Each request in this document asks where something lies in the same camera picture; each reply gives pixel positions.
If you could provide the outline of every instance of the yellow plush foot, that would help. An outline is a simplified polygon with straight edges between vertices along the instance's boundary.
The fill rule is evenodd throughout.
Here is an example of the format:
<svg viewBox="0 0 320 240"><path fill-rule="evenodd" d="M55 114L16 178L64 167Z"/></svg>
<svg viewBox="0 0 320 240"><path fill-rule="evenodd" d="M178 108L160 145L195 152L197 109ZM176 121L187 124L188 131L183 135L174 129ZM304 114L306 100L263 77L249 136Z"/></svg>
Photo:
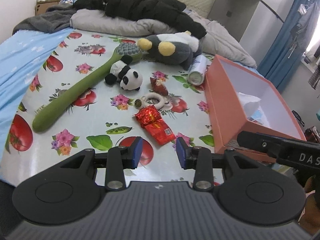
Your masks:
<svg viewBox="0 0 320 240"><path fill-rule="evenodd" d="M139 39L137 42L137 45L143 51L148 51L149 49L152 48L152 42L145 38Z"/></svg>
<svg viewBox="0 0 320 240"><path fill-rule="evenodd" d="M176 46L169 41L161 41L159 43L158 50L162 56L168 57L175 52Z"/></svg>

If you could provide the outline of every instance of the green handle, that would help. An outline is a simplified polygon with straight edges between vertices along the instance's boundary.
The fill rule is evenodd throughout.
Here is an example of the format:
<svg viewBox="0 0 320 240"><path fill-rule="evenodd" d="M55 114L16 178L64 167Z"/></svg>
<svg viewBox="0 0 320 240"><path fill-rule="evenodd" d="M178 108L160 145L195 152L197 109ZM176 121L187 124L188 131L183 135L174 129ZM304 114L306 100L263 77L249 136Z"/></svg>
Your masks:
<svg viewBox="0 0 320 240"><path fill-rule="evenodd" d="M108 75L110 73L111 66L122 57L122 55L119 55L116 50L117 48L113 52L112 57L105 64L87 75L85 78L65 91L58 98L53 100L50 104L45 106L36 115L32 122L32 129L34 130L34 132L38 133L48 130L66 111L70 104L72 104L88 88L95 86L106 75ZM132 58L133 61L140 60L141 53L134 55Z"/></svg>

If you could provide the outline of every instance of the gray plush toy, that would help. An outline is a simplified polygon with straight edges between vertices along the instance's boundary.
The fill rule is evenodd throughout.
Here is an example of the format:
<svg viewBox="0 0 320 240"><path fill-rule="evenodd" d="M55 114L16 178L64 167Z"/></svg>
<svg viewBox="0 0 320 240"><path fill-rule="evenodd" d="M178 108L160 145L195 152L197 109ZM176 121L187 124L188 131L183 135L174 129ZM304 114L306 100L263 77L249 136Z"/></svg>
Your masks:
<svg viewBox="0 0 320 240"><path fill-rule="evenodd" d="M157 61L181 65L184 70L188 70L193 58L202 53L199 40L189 31L150 35L139 39L137 45Z"/></svg>

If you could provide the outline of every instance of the orange box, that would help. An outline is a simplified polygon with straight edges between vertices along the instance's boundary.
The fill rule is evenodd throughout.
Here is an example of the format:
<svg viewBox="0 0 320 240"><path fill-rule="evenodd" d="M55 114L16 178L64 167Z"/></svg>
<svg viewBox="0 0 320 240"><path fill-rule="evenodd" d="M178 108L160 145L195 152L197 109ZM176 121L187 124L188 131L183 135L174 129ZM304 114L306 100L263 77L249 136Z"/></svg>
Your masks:
<svg viewBox="0 0 320 240"><path fill-rule="evenodd" d="M236 141L241 131L259 132L284 138L306 138L286 102L267 79L246 68L216 55L206 73L205 96L209 105L215 153L223 154L227 147L264 162L274 158L240 147ZM269 126L249 121L237 96L237 92L261 99L260 106Z"/></svg>

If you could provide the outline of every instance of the green massage hammer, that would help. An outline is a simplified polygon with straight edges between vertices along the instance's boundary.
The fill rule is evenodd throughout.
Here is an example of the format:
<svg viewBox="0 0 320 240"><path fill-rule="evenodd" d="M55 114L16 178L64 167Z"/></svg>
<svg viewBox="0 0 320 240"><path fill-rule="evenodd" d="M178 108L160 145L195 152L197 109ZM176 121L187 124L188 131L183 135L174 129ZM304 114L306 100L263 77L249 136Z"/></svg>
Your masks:
<svg viewBox="0 0 320 240"><path fill-rule="evenodd" d="M129 55L132 57L132 62L137 62L141 60L142 52L136 45L130 46L130 50L128 50L128 44L125 42L121 43L113 52L112 57L105 64L73 85L62 95L45 106L36 115L32 122L32 129L34 132L39 133L48 130L66 111L72 102L74 102L88 88L95 86L104 79L105 76L110 73L111 66L119 61L123 55Z"/></svg>

